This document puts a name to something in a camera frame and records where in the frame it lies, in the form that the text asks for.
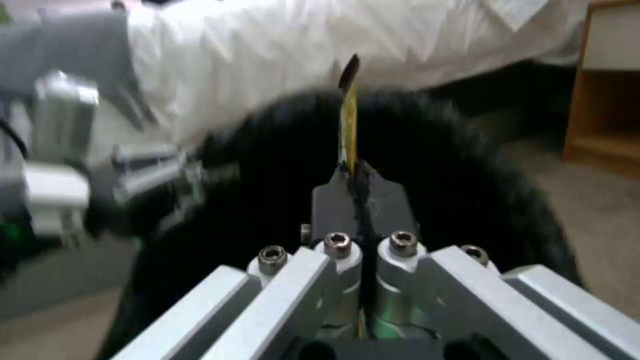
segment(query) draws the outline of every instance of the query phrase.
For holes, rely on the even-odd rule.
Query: silver metal part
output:
[[[332,259],[342,259],[351,253],[351,238],[346,233],[328,233],[324,237],[324,253]]]
[[[489,265],[489,255],[484,251],[483,248],[475,246],[475,245],[462,245],[460,250],[464,251],[465,254],[471,256],[474,260],[476,260],[482,266]]]
[[[325,242],[318,243],[315,251],[327,253]],[[362,276],[362,250],[356,243],[351,244],[349,255],[344,258],[334,259],[337,271],[337,287],[340,291],[336,306],[324,319],[325,327],[319,336],[355,336],[360,310],[360,278]],[[353,331],[338,329],[338,327],[350,327]]]
[[[114,189],[115,199],[121,203],[148,194],[160,187],[171,185],[183,175],[184,160],[174,159],[126,174]]]
[[[303,245],[309,245],[311,242],[311,225],[300,224],[300,243]]]
[[[199,359],[259,291],[253,277],[220,266],[112,360]]]
[[[24,204],[37,236],[59,236],[65,247],[88,239],[84,212],[89,206],[89,182],[76,169],[29,161],[22,165]]]
[[[35,83],[31,158],[83,160],[91,142],[99,93],[95,82],[54,71]]]
[[[160,162],[178,155],[178,147],[172,143],[142,143],[116,145],[111,153],[115,165],[127,167],[136,162]]]
[[[418,239],[408,231],[396,231],[391,234],[390,244],[394,254],[406,258],[416,254]]]
[[[457,247],[420,259],[399,288],[445,341],[477,333],[510,359],[607,359]]]
[[[640,359],[640,325],[541,265],[502,278],[612,359]]]
[[[384,320],[380,320],[377,316],[369,319],[371,323],[371,331],[376,339],[411,339],[425,338],[430,335],[425,328],[419,327],[412,323],[404,325],[395,325]]]
[[[358,337],[358,324],[322,327],[316,333],[317,339],[355,339]]]
[[[415,308],[411,299],[398,289],[398,284],[407,281],[418,266],[420,258],[427,255],[426,248],[415,244],[413,256],[399,256],[392,249],[391,239],[378,244],[376,269],[376,298],[372,330],[378,338],[425,337],[430,329],[428,317]]]
[[[285,254],[286,254],[286,259],[284,260],[284,263],[282,264],[282,266],[286,265],[286,263],[291,258],[291,254],[288,254],[288,253],[285,253]],[[262,286],[263,289],[271,282],[271,280],[273,280],[273,277],[278,273],[278,272],[273,272],[273,274],[271,274],[271,275],[270,274],[265,274],[260,269],[260,263],[259,263],[259,260],[258,260],[258,256],[256,256],[255,258],[253,258],[249,262],[249,265],[246,267],[246,272],[247,272],[247,274],[252,275],[252,276],[260,279],[260,285]]]
[[[287,263],[287,252],[278,245],[267,246],[258,253],[258,268],[265,275],[275,275]]]
[[[301,247],[202,359],[281,356],[295,336],[310,338],[320,328],[339,293],[336,278],[329,257]]]

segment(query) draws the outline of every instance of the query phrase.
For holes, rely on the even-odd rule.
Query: beige carpet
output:
[[[504,146],[547,193],[598,298],[640,319],[640,180],[561,160],[562,139]]]

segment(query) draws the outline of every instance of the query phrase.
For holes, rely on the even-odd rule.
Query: floor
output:
[[[591,291],[640,319],[640,181],[563,163],[558,137],[519,140],[504,149],[547,194]],[[90,359],[119,292],[0,324],[0,359]]]

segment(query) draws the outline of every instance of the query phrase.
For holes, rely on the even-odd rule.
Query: green light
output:
[[[22,231],[20,230],[20,226],[16,224],[9,223],[4,225],[4,233],[11,242],[17,243],[18,241],[20,241],[21,232]]]

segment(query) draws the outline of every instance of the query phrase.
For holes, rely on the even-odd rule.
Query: wooden shelf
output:
[[[625,161],[640,162],[640,133],[609,133],[579,136],[573,146],[582,151],[599,152]]]
[[[598,26],[604,20],[608,25]],[[625,46],[637,24],[640,2],[589,5],[564,143],[567,161],[640,177],[640,53]]]
[[[572,162],[640,177],[640,132],[578,136],[565,154]]]

